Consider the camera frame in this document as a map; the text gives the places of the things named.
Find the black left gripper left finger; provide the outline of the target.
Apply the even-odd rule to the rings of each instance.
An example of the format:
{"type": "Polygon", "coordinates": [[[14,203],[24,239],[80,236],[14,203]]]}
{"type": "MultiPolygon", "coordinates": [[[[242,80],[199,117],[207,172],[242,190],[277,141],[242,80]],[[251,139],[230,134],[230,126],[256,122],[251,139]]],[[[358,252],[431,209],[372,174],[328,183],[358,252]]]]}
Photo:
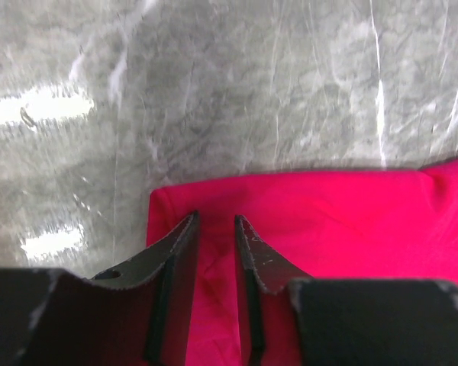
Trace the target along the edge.
{"type": "Polygon", "coordinates": [[[183,365],[199,216],[128,260],[82,278],[0,268],[0,365],[183,365]]]}

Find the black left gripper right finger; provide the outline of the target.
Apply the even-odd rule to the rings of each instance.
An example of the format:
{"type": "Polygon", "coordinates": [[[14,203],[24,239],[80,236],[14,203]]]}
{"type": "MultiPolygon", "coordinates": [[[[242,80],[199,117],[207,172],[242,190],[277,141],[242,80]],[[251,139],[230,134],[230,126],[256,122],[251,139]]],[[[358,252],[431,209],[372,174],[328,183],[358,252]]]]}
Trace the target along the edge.
{"type": "Polygon", "coordinates": [[[458,286],[425,279],[317,279],[236,216],[245,365],[458,365],[458,286]]]}

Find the bright pink t-shirt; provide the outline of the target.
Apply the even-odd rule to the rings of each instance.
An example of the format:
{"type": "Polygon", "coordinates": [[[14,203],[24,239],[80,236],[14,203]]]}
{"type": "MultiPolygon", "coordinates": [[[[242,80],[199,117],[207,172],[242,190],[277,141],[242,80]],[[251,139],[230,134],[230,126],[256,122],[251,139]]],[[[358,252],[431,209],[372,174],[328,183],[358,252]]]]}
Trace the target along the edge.
{"type": "Polygon", "coordinates": [[[150,195],[147,243],[200,216],[188,365],[239,365],[234,218],[317,278],[458,285],[458,159],[420,170],[294,172],[200,181],[150,195]]]}

